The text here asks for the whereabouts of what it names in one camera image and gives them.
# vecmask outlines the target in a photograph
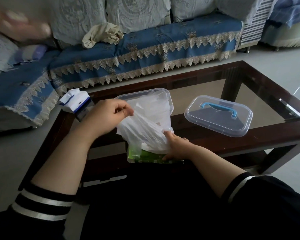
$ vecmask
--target black sleeve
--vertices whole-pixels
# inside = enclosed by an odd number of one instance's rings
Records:
[[[63,239],[74,197],[27,185],[8,210],[0,212],[0,239]]]
[[[242,224],[300,226],[300,194],[275,177],[242,173],[224,191],[222,200]],[[242,218],[249,213],[249,220]]]

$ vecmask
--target metal sofa leg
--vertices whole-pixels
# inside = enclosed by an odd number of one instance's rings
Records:
[[[248,46],[244,53],[250,53],[251,46]]]

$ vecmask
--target clear plastic lid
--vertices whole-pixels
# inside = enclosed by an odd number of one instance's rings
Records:
[[[198,96],[185,110],[184,116],[194,124],[227,136],[241,137],[248,132],[253,113],[243,104]]]
[[[172,112],[173,112],[172,99],[171,99],[169,91],[166,90],[165,88],[154,88],[154,89],[144,90],[144,91],[140,91],[140,92],[127,93],[127,94],[123,94],[123,95],[116,97],[116,99],[122,99],[122,100],[128,101],[128,100],[132,100],[132,99],[137,99],[144,95],[150,95],[151,93],[161,92],[161,91],[165,92],[167,94],[167,97],[169,100],[169,105],[170,105],[170,114],[172,114]]]

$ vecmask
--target white floor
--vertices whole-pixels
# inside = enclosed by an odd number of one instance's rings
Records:
[[[279,52],[273,52],[267,48],[253,47],[250,54],[238,53],[235,57],[222,62],[213,61],[192,67],[176,68],[166,73],[153,74],[143,78],[131,79],[122,83],[117,82],[89,90],[98,91],[237,60],[246,61],[285,88],[288,92],[292,94],[295,93],[295,96],[300,99],[300,48],[282,49]],[[18,194],[17,188],[58,113],[59,108],[53,109],[50,119],[38,129],[0,137],[0,211],[7,209],[8,205],[13,202]],[[300,193],[300,154],[272,175],[284,181]],[[86,206],[76,204],[73,206],[66,223],[65,237],[67,239],[79,239],[87,209],[88,207]]]

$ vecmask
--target plastic bag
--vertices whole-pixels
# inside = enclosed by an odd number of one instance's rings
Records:
[[[142,150],[166,154],[170,147],[163,131],[172,130],[167,94],[154,92],[127,102],[134,116],[121,121],[117,134],[128,142],[130,155],[140,156]]]

